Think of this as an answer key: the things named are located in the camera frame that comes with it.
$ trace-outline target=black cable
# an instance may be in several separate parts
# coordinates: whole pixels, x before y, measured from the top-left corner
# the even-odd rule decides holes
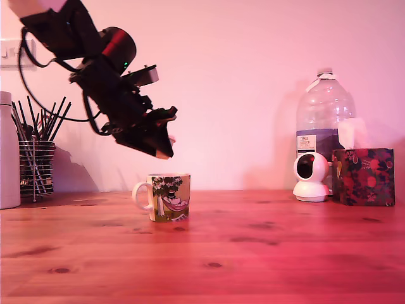
[[[62,67],[67,68],[69,70],[69,68],[72,68],[70,65],[68,65],[67,63],[65,63],[64,61],[61,61],[57,58],[52,59],[51,61],[49,61],[46,65],[42,65],[40,64],[31,54],[31,51],[28,48],[27,45],[27,40],[25,38],[25,36],[28,33],[28,30],[26,27],[23,27],[21,29],[21,33],[22,33],[22,39],[21,39],[21,44],[20,44],[20,49],[18,50],[18,71],[20,72],[20,77],[21,80],[23,82],[23,85],[25,87],[25,89],[27,90],[27,92],[31,95],[32,99],[47,113],[52,114],[54,116],[56,116],[57,118],[62,118],[59,115],[55,115],[52,111],[49,111],[47,108],[45,108],[34,96],[34,94],[32,94],[31,90],[28,88],[27,82],[25,81],[24,75],[23,75],[23,71],[22,71],[22,51],[23,49],[25,50],[25,53],[27,54],[28,58],[30,58],[31,62],[36,65],[37,67],[40,68],[45,68],[47,67],[51,62],[56,62],[58,64],[60,64]],[[65,120],[69,120],[71,122],[90,122],[91,119],[96,119],[99,115],[101,114],[101,111],[99,111],[94,117],[89,117],[88,119],[77,119],[77,118],[69,118],[69,117],[65,117]]]
[[[86,93],[83,91],[83,103],[84,103],[84,108],[86,109],[86,113],[88,117],[93,117],[93,113],[91,111],[90,105],[89,105],[89,98],[87,97]],[[109,136],[112,133],[111,132],[100,132],[99,127],[97,126],[96,121],[93,118],[89,119],[90,125],[93,129],[93,131],[101,136]]]

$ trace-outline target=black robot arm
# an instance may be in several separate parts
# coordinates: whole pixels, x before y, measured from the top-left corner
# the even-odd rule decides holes
[[[58,12],[49,9],[20,20],[25,26],[21,47],[28,57],[39,67],[45,67],[30,55],[25,41],[30,32],[55,55],[53,61],[72,72],[69,80],[83,90],[86,113],[94,132],[112,135],[118,144],[149,155],[173,156],[167,123],[176,119],[177,109],[174,106],[168,110],[153,109],[151,100],[140,95],[141,86],[158,81],[156,65],[122,75],[137,52],[134,40],[124,30],[109,27],[98,32],[80,0],[67,0]],[[65,63],[75,58],[83,58],[78,67]],[[101,130],[88,98],[108,117],[109,122]]]

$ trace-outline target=white canister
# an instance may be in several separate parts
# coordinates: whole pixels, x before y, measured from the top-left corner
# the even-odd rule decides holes
[[[20,150],[9,92],[0,92],[0,209],[21,205]]]

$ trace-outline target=bottle label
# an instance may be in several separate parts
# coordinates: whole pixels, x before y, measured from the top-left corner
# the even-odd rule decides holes
[[[316,135],[297,136],[297,157],[309,152],[316,152]]]
[[[300,143],[308,144],[308,150],[301,148]],[[297,156],[307,152],[318,152],[322,154],[328,162],[332,161],[332,151],[335,149],[343,149],[339,143],[337,129],[318,129],[318,130],[302,130],[297,132]]]

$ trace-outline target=wooden table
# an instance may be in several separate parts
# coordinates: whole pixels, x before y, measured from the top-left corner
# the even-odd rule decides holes
[[[193,192],[151,222],[130,193],[1,214],[1,304],[405,303],[405,208]]]

